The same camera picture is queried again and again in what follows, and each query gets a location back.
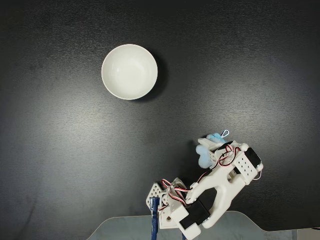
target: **red wire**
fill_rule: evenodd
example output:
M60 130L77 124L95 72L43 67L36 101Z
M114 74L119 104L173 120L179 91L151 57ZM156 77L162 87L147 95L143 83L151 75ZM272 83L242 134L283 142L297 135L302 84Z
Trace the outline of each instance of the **red wire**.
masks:
M162 183L162 185L163 185L166 189L171 186L171 183L170 183L168 180L165 180L164 178L161 180L161 183ZM175 188L174 188L174 191L175 191L175 193L176 193L177 195L179 195L181 198L176 197L176 196L173 196L173 195L171 194L171 192L169 192L169 196L170 196L172 199L177 200L177 201L183 203L183 205L187 206L186 202L184 201L184 197L182 196L182 194L181 194L179 191L187 192L187 191L189 191L189 189L185 189L185 188L181 188L181 187L175 187Z
M234 160L236 159L237 150L238 150L238 151L241 151L241 149L237 146L237 147L235 147L233 150L234 150L234 157L233 157L232 161L229 162L228 164L221 164L221 161L223 161L224 159L227 158L227 156L221 158L221 157L222 157L222 155L221 155L221 157L220 157L219 160L218 160L219 166L221 166L221 167L227 167L227 166L230 166L230 165L234 162Z
M162 209L165 209L166 207L168 207L168 205L162 206L158 208L158 211L161 211Z
M196 182L199 183L199 181L202 179L202 177L203 177L206 173L210 172L212 169L209 169L208 171L206 171L205 173L203 173L203 174L199 177L198 181L196 181Z
M233 149L232 149L232 146L231 146L230 144L228 144L228 145L225 146L225 150L226 150L227 152L232 152Z

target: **white bowl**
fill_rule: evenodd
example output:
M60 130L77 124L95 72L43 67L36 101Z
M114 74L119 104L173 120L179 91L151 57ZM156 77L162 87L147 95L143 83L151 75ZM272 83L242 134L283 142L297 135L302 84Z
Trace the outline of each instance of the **white bowl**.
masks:
M102 81L114 96L133 100L146 95L158 76L156 60L142 46L121 45L105 57L101 68Z

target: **white plastic part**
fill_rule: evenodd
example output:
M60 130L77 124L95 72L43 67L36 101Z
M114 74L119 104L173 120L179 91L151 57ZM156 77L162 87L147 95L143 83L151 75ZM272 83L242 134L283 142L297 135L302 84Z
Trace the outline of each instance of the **white plastic part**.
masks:
M217 149L221 146L217 143L211 144L212 142L208 142L205 138L199 139L199 142L201 144L206 144L209 149L213 149L214 147ZM219 220L219 218L230 207L234 197L243 189L245 185L250 184L257 173L263 169L262 162L255 168L245 155L244 152L249 148L246 143L239 144L234 141L231 143L231 146L233 149L236 147L240 148L240 151L236 152L236 158L233 160L233 162L229 166L218 165L199 182L193 183L190 186L191 190L187 192L185 198L187 204L192 204L205 190L211 188L216 189L216 197L212 208L209 210L210 217L202 223L202 226L206 229L212 227ZM224 148L216 150L213 155L210 155L210 158L215 162L217 159L219 159L221 154L225 152L226 150ZM227 158L228 160L222 163L224 165L230 163L233 159L234 152L230 152L228 154L230 157ZM240 174L237 174L234 168L237 168ZM153 192L154 188L154 191L156 191L156 189L159 188L158 186L159 185L155 183L149 195ZM201 233L201 229L196 223L192 224L187 229L184 229L181 226L180 221L188 216L189 213L181 202L169 197L169 191L171 191L172 195L178 197L173 190L174 187L186 188L183 182L179 178L176 178L171 183L171 188L167 188L160 192L158 191L160 194L160 207L168 205L166 208L159 211L160 229L179 228L188 240L192 240Z
M216 197L212 208L209 210L210 217L202 223L206 229L212 227L219 220L230 207L234 197L245 185L250 184L258 173L244 153L249 146L246 143L239 144L235 141L231 143L231 146L233 148L239 147L241 150L236 153L234 161L229 166L218 165L207 176L204 176L198 184L194 185L186 196L186 203L190 204L205 190L216 189ZM215 158L219 159L219 156L225 152L225 149L216 150L214 152ZM228 164L231 160L223 162L223 164ZM240 174L235 173L235 167L237 167Z
M150 209L150 198L151 197L158 197L160 198L161 196L161 192L162 192L162 188L160 187L160 185L156 182L153 183L152 188L148 194L148 196L145 199L145 203L147 205L147 207Z
M171 186L172 188L186 188L184 183L179 178L176 178L171 183ZM196 223L192 224L187 229L184 229L181 226L180 221L184 219L186 216L188 216L189 213L181 202L169 197L169 191L170 188L167 188L166 194L162 196L162 198L165 198L167 200L166 203L168 203L168 206L159 212L159 227L160 229L179 228L188 240L192 240L201 233L201 229ZM171 194L175 197L178 197L178 195L176 195L176 193L173 190L171 190Z

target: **perforated plate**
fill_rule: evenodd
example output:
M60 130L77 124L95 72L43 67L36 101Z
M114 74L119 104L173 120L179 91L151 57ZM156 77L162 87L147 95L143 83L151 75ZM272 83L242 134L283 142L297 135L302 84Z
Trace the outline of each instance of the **perforated plate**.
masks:
M148 194L148 196L146 197L146 200L145 200L145 203L147 205L147 207L150 209L150 198L151 197L158 197L160 198L161 196L161 192L162 192L162 189L160 187L160 185L158 183L153 183L152 185L152 188Z
M211 162L213 162L213 164L212 164L212 168L213 168L217 164L215 154L212 151L209 151L209 156L210 156Z
M245 184L248 185L252 179L258 174L255 167L251 164L247 156L244 152L242 152L237 158L234 160L234 165L242 174Z

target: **black table surface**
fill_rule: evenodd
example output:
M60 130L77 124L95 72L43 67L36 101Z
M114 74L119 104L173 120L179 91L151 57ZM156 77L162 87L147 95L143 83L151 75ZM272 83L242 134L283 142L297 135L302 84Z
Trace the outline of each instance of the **black table surface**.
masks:
M153 182L196 181L197 138L223 129L265 167L230 210L320 226L319 16L305 1L1 2L0 239L84 240L148 215ZM101 79L123 44L158 65L139 100Z

